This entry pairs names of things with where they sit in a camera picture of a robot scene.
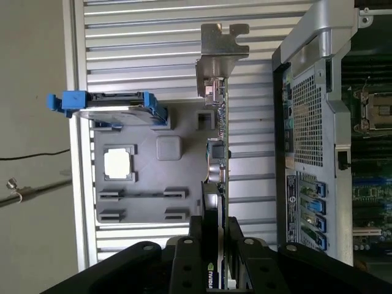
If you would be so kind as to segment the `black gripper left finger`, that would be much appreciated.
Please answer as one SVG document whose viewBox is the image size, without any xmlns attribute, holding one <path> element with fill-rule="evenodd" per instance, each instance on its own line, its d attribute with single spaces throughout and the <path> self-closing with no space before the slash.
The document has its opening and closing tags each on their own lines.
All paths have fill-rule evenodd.
<svg viewBox="0 0 392 294">
<path fill-rule="evenodd" d="M 193 216 L 187 236 L 165 247 L 140 241 L 45 293 L 204 293 L 201 237 L 202 218 Z"/>
</svg>

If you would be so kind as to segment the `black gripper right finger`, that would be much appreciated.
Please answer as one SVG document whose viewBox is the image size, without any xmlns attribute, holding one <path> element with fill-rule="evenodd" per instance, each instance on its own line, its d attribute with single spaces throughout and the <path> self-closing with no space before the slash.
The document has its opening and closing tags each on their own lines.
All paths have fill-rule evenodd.
<svg viewBox="0 0 392 294">
<path fill-rule="evenodd" d="M 237 288 L 251 293 L 391 293 L 391 284 L 300 243 L 274 251 L 228 221 L 228 267 Z"/>
</svg>

